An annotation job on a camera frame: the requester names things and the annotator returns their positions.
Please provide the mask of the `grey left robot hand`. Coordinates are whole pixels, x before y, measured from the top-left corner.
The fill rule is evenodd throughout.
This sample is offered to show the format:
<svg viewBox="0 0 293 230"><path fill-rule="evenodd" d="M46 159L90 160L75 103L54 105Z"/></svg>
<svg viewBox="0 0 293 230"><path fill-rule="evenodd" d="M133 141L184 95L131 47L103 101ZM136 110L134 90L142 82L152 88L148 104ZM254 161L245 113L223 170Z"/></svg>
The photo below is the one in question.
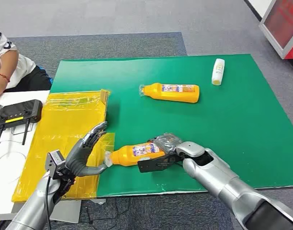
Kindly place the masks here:
<svg viewBox="0 0 293 230"><path fill-rule="evenodd" d="M73 175L78 177L98 175L105 171L107 166L102 163L96 167L87 166L88 157L94 145L106 134L107 122L100 122L87 132L83 138L76 142L66 158L66 166Z"/></svg>

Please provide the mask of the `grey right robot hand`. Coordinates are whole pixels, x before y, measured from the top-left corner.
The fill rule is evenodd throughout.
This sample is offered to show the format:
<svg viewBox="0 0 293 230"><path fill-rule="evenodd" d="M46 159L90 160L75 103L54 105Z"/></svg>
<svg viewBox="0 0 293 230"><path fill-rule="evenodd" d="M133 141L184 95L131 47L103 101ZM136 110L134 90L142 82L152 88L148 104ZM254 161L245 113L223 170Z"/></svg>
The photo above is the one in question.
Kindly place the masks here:
<svg viewBox="0 0 293 230"><path fill-rule="evenodd" d="M156 145L159 150L164 152L164 155L159 158L165 158L168 156L178 156L176 152L176 147L183 141L173 133L164 133L155 138L151 138L148 142Z"/></svg>

